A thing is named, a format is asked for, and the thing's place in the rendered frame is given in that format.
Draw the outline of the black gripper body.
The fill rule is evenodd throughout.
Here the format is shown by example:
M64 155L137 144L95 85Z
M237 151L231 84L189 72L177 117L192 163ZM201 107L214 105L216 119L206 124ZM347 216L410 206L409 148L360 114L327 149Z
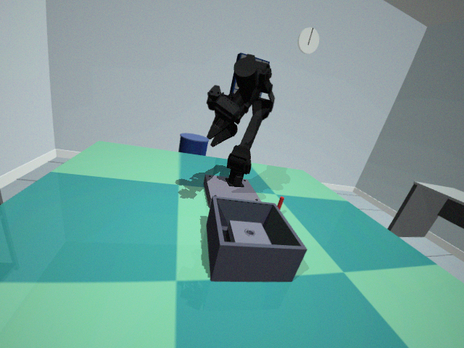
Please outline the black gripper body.
M226 130L230 131L233 136L235 136L238 130L237 124L240 123L243 115L249 111L251 102L245 97L245 95L236 92L232 93L231 99L228 99L225 96L219 96L215 101L215 106L217 108L220 107L224 113L234 119L233 124L226 128Z

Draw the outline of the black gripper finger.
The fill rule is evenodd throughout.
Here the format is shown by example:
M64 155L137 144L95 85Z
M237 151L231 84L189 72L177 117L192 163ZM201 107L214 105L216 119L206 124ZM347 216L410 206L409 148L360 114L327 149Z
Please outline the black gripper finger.
M215 118L207 134L208 139L211 139L215 137L217 134L219 134L220 132L224 131L226 128L232 125L234 121L232 117L224 113L224 111L222 111L221 109L214 107L214 110L215 110Z
M214 146L218 145L219 143L221 143L221 142L227 140L227 139L230 138L230 137L233 137L233 134L232 134L230 131L228 131L228 130L225 129L225 130L223 130L222 132L220 132L219 134L217 134L217 135L213 138L213 140L212 140L210 146L214 147Z

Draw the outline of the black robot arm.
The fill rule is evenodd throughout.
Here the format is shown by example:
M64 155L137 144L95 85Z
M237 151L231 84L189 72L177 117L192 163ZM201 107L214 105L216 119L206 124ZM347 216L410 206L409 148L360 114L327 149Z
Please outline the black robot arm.
M273 111L275 97L272 92L273 85L269 81L272 75L269 64L257 62L254 60L254 55L247 54L245 58L234 64L233 69L239 87L237 92L245 95L251 102L253 115L241 143L235 145L228 156L227 168L231 171L229 178L225 180L229 186L244 187L242 183L244 174L249 174L252 166L250 149L261 122ZM270 100L260 98L261 92L268 94ZM225 95L224 92L221 93L220 86L214 85L207 95L208 109L214 111L218 97L225 96L231 99L232 92Z

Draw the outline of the dark red peg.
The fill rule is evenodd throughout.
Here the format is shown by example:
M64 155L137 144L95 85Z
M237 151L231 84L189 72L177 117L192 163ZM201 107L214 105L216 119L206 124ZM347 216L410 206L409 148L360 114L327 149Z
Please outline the dark red peg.
M281 206L283 204L283 201L284 201L284 197L281 196L280 200L279 200L279 203L278 203L278 208L279 210L281 210Z

